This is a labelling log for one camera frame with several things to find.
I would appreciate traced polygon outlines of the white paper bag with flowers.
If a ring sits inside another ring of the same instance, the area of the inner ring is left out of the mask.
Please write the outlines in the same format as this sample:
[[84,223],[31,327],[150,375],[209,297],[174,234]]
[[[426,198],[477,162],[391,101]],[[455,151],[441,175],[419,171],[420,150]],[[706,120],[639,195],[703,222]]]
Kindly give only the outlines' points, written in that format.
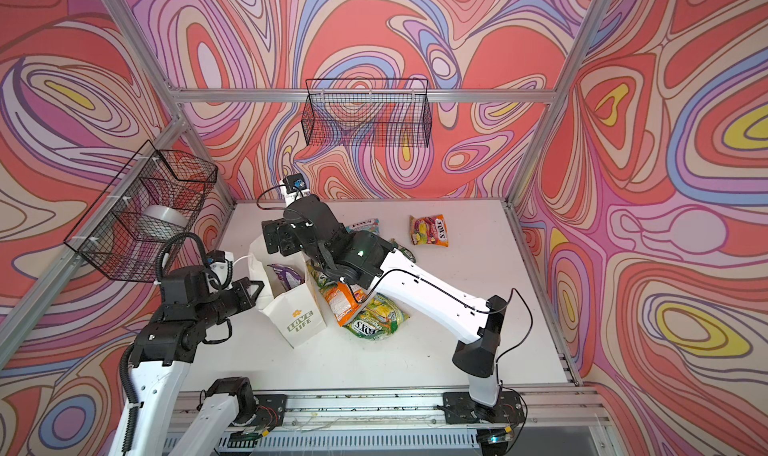
[[[290,347],[297,348],[326,328],[317,301],[318,288],[307,274],[302,253],[290,256],[268,254],[263,236],[258,236],[250,244],[240,241],[229,249],[234,253],[234,274],[237,277],[247,276],[251,280],[264,282],[256,306],[235,318],[237,329],[280,334]],[[293,267],[303,274],[305,283],[285,291],[268,267],[272,263]]]

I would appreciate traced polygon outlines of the orange Fox's fruits candy bag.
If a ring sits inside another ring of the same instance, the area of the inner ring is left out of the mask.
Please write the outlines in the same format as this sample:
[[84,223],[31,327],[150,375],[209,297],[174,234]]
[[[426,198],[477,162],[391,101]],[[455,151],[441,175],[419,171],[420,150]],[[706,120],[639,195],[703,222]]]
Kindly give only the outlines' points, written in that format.
[[414,245],[449,246],[446,220],[443,214],[409,218],[409,234]]

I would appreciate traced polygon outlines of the purple Fox's candy bag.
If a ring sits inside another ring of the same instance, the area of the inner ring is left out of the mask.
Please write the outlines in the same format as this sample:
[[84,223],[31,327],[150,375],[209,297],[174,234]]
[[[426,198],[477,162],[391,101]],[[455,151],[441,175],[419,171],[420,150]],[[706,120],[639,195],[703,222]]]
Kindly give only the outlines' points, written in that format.
[[305,283],[302,273],[285,264],[272,263],[268,267],[274,272],[285,291],[290,291]]

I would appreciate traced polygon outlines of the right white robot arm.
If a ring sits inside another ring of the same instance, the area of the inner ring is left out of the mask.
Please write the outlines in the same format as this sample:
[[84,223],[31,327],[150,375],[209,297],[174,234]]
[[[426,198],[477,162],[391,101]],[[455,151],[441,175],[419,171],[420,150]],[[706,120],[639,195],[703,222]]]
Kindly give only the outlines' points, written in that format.
[[347,229],[314,194],[294,199],[282,218],[264,220],[261,227],[269,254],[301,252],[331,281],[402,302],[448,329],[457,338],[452,362],[467,374],[472,401],[486,408],[498,403],[496,359],[507,300],[461,291],[382,237]]

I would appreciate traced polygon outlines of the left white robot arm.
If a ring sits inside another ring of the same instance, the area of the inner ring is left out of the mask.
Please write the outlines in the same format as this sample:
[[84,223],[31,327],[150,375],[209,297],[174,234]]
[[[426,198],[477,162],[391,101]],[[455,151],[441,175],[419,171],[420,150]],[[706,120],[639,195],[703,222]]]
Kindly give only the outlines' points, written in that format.
[[[176,400],[197,350],[214,343],[208,330],[230,327],[232,316],[254,308],[264,289],[262,281],[247,277],[213,289],[208,281],[212,273],[204,266],[189,266],[160,276],[161,305],[120,359],[126,402],[111,454],[163,453]],[[250,422],[257,408],[248,378],[215,380],[172,454],[213,453],[225,429]]]

